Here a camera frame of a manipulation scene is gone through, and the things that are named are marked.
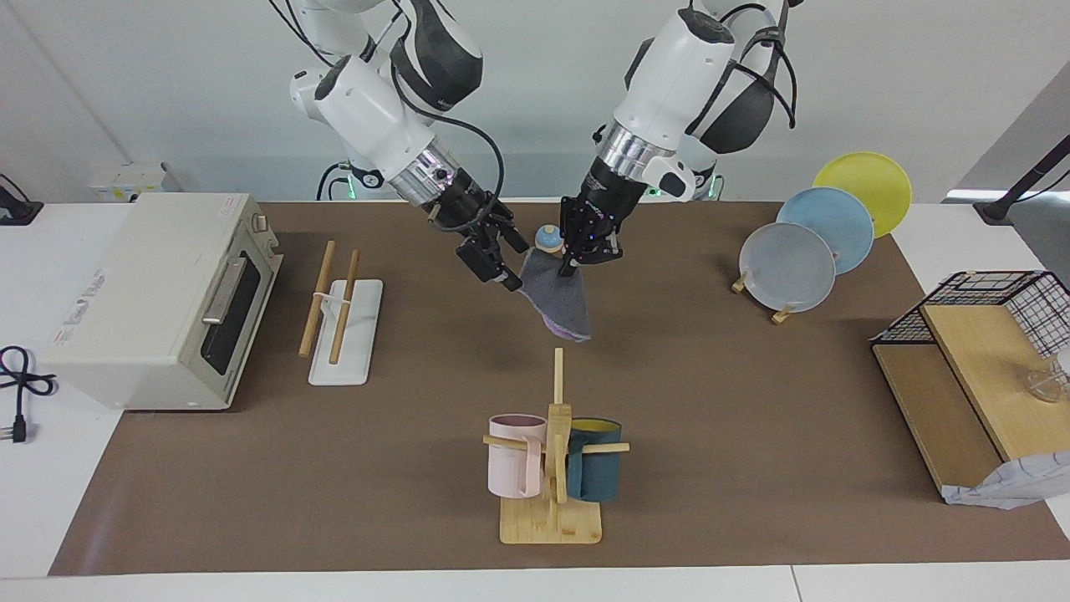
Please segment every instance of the cable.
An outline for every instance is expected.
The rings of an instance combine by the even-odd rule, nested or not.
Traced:
[[[742,63],[743,60],[747,57],[747,53],[750,52],[754,48],[754,46],[758,46],[759,44],[770,44],[770,43],[773,44],[773,51],[776,52],[777,56],[779,56],[781,60],[784,61],[784,67],[788,70],[788,76],[791,77],[792,80],[791,110],[788,109],[786,105],[784,106],[784,110],[788,111],[789,113],[789,121],[790,121],[789,127],[795,127],[794,115],[795,111],[798,108],[797,103],[799,98],[799,84],[798,84],[798,78],[795,76],[795,67],[792,65],[792,60],[788,58],[788,51],[784,50],[784,43],[777,37],[760,38],[756,43],[752,43],[751,45],[747,46],[747,48],[743,51],[743,55],[739,57],[737,62]]]
[[[398,17],[400,17],[402,14],[403,13],[401,12],[400,7],[398,9],[398,11],[396,13],[394,13],[394,16],[391,17],[389,22],[387,22],[386,27],[383,28],[383,31],[381,31],[379,33],[379,38],[376,40],[374,43],[371,45],[371,51],[368,53],[368,60],[364,61],[364,62],[370,61],[371,57],[376,56],[376,51],[379,50],[379,45],[383,42],[383,37],[386,37],[386,32],[388,32],[391,30],[391,28],[394,27],[394,24],[397,22]]]
[[[11,370],[3,364],[3,357],[7,352],[17,352],[22,356],[22,368],[19,370]],[[15,390],[15,421],[12,422],[11,429],[2,430],[4,439],[11,438],[13,443],[21,444],[26,442],[26,417],[22,416],[22,392],[27,389],[30,392],[41,396],[48,397],[56,392],[56,379],[55,374],[30,374],[30,354],[26,350],[17,345],[9,345],[3,350],[0,350],[0,377],[6,376],[11,379],[10,383],[0,383],[0,389],[6,389],[7,387],[16,387]],[[35,383],[44,383],[45,387],[40,389],[34,386]]]
[[[6,180],[9,184],[11,184],[12,186],[14,186],[15,189],[18,190],[18,194],[22,195],[22,199],[24,200],[26,200],[27,202],[30,202],[30,197],[26,196],[26,192],[22,191],[22,188],[18,187],[18,184],[15,183],[15,180],[12,180],[11,177],[9,177],[7,175],[5,175],[3,173],[0,173],[0,177],[3,177],[4,180]]]
[[[464,129],[472,132],[476,136],[479,136],[480,138],[486,140],[488,144],[490,144],[490,150],[494,151],[494,159],[498,161],[498,182],[494,184],[494,198],[498,198],[498,196],[502,194],[502,183],[505,181],[505,160],[502,158],[502,151],[498,148],[498,144],[494,143],[493,138],[491,138],[490,136],[487,135],[486,132],[479,129],[478,127],[472,125],[471,123],[461,121],[459,119],[450,119],[448,117],[444,117],[441,114],[434,114],[433,112],[428,112],[414,105],[412,101],[410,101],[409,97],[404,95],[404,92],[401,91],[401,84],[398,82],[397,65],[395,65],[394,63],[391,63],[391,79],[394,81],[394,90],[397,91],[398,96],[400,96],[401,98],[401,102],[403,102],[406,106],[411,108],[416,114],[422,114],[428,119],[433,119],[434,121],[441,121],[442,123],[448,123],[450,125],[463,127]]]
[[[784,61],[784,66],[788,67],[788,75],[792,79],[792,121],[795,121],[795,109],[796,103],[799,99],[799,82],[795,77],[795,67],[792,66],[792,60],[788,58],[788,51],[784,50],[784,43],[777,41],[773,44],[773,48],[777,50],[780,58]]]
[[[776,87],[773,86],[773,83],[769,83],[756,71],[754,71],[754,70],[752,70],[752,68],[750,68],[748,66],[744,66],[744,65],[742,65],[739,63],[735,63],[732,66],[733,66],[733,68],[737,68],[737,70],[746,73],[747,75],[753,77],[759,82],[761,82],[762,86],[765,87],[766,90],[768,90],[769,92],[771,92],[773,95],[776,96],[777,101],[780,102],[780,106],[784,107],[784,111],[788,112],[788,127],[789,128],[795,127],[795,110],[792,109],[791,106],[789,106],[788,101],[784,99],[784,96],[780,93],[779,90],[776,89]]]
[[[404,95],[404,92],[401,91],[401,86],[398,82],[398,70],[394,63],[391,63],[391,79],[394,81],[394,90],[397,91],[398,96],[401,98],[401,102],[403,102],[409,108],[415,111],[416,114],[423,114],[424,117],[427,117],[428,119],[433,119],[434,121],[441,121],[443,123],[448,123],[450,125],[457,125],[458,127],[463,127],[476,134],[484,140],[486,140],[487,143],[490,144],[491,150],[494,151],[494,159],[498,160],[498,183],[494,185],[493,194],[491,194],[491,196],[489,197],[489,202],[484,204],[483,207],[476,212],[475,217],[472,217],[471,219],[459,226],[444,227],[438,225],[433,220],[431,221],[431,227],[441,232],[461,232],[469,228],[474,227],[476,223],[486,219],[487,215],[490,215],[490,212],[494,209],[494,204],[498,202],[498,195],[502,192],[502,182],[505,180],[505,160],[502,159],[502,151],[499,150],[498,144],[494,143],[494,140],[490,136],[488,136],[486,132],[479,129],[475,125],[472,125],[471,123],[467,123],[459,119],[450,119],[448,117],[443,117],[441,114],[434,114],[433,112],[428,112],[414,105],[412,101],[410,101],[408,96]]]
[[[323,200],[323,186],[326,185],[327,177],[331,176],[331,173],[334,173],[335,169],[345,169],[345,168],[346,168],[345,163],[332,163],[331,167],[327,167],[326,169],[323,170],[323,174],[320,175],[320,185],[319,187],[316,188],[316,200]]]
[[[290,3],[290,0],[286,0],[286,5],[290,10],[290,14],[293,15],[292,24],[290,22],[290,19],[286,18],[286,14],[282,13],[282,10],[278,7],[278,4],[275,3],[275,0],[268,0],[268,3],[271,4],[272,9],[275,9],[275,12],[278,14],[278,17],[286,22],[286,26],[290,28],[290,31],[292,31],[293,34],[296,35],[299,40],[304,42],[305,45],[308,46],[308,48],[312,51],[312,53],[316,55],[318,59],[323,61],[323,64],[327,66],[334,66],[334,63],[323,58],[323,55],[321,55],[320,51],[316,49],[316,46],[314,46],[312,43],[308,40],[308,36],[305,35],[304,30],[301,29],[301,24],[297,21],[297,15],[293,12],[293,5]]]
[[[348,184],[349,180],[346,177],[335,177],[334,180],[331,180],[331,183],[327,184],[327,200],[334,200],[334,185],[339,183]]]
[[[297,14],[293,12],[293,4],[290,3],[290,0],[286,0],[286,7],[290,10],[290,16],[293,17],[293,27],[297,29],[297,33],[301,36],[301,41],[304,42],[306,45],[308,45],[308,48],[311,49],[312,52],[315,52],[316,56],[319,57],[321,61],[323,61],[323,64],[327,66],[334,66],[331,61],[326,60],[323,57],[323,55],[320,53],[319,48],[317,48],[312,44],[312,41],[309,40],[307,35],[305,35],[305,28],[301,27],[301,19],[299,19]]]
[[[1070,169],[1067,169],[1066,171],[1064,171],[1063,174],[1059,175],[1059,177],[1057,180],[1055,180],[1054,182],[1052,182],[1051,185],[1049,185],[1044,189],[1040,190],[1039,192],[1033,192],[1029,196],[1024,196],[1024,197],[1018,199],[1015,202],[1022,202],[1023,200],[1029,200],[1030,198],[1037,198],[1038,196],[1040,196],[1040,195],[1046,192],[1048,190],[1054,188],[1055,186],[1059,185],[1059,182],[1061,182],[1063,180],[1066,180],[1067,175],[1070,175]]]
[[[769,12],[768,9],[766,9],[765,6],[763,6],[761,4],[758,4],[755,2],[748,2],[746,4],[739,4],[735,9],[732,9],[731,11],[724,13],[724,15],[722,15],[721,18],[719,18],[717,20],[720,21],[720,22],[724,22],[724,21],[729,20],[729,18],[731,18],[732,15],[734,15],[736,13],[742,13],[744,11],[749,11],[749,10],[762,11],[764,13],[768,13]]]

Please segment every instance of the white table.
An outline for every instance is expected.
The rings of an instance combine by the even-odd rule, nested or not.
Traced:
[[[0,343],[31,350],[47,343],[128,210],[123,204],[51,204],[30,228],[0,229],[0,257],[5,258]],[[968,205],[915,204],[892,235],[927,291],[960,269],[1041,267],[1012,229],[984,226]],[[13,408],[13,396],[0,392],[0,408]],[[1031,602],[1070,597],[1070,561],[40,578],[47,574],[120,415],[72,388],[30,401],[29,412],[40,426],[32,444],[0,443],[0,505],[7,518],[0,535],[0,600],[545,601],[551,592],[565,591],[621,602]],[[10,414],[0,412],[0,421],[5,423],[5,416]],[[1070,534],[1070,496],[1049,505]]]

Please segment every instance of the oven door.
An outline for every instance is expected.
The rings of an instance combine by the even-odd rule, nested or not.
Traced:
[[[274,272],[247,229],[239,227],[201,315],[202,336],[189,366],[228,407],[253,343]]]

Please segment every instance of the glass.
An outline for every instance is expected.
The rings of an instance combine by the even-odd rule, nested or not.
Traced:
[[[1029,392],[1035,398],[1045,402],[1070,401],[1070,346],[1064,348],[1058,354],[1045,358],[1041,367],[1031,370],[1025,376]]]

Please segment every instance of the oven handle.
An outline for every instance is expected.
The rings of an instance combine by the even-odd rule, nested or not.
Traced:
[[[215,294],[212,295],[212,303],[201,317],[204,324],[223,324],[230,311],[230,303],[234,299],[234,292],[238,291],[238,282],[242,280],[242,274],[249,260],[245,257],[230,259],[219,278],[219,284],[215,287]]]

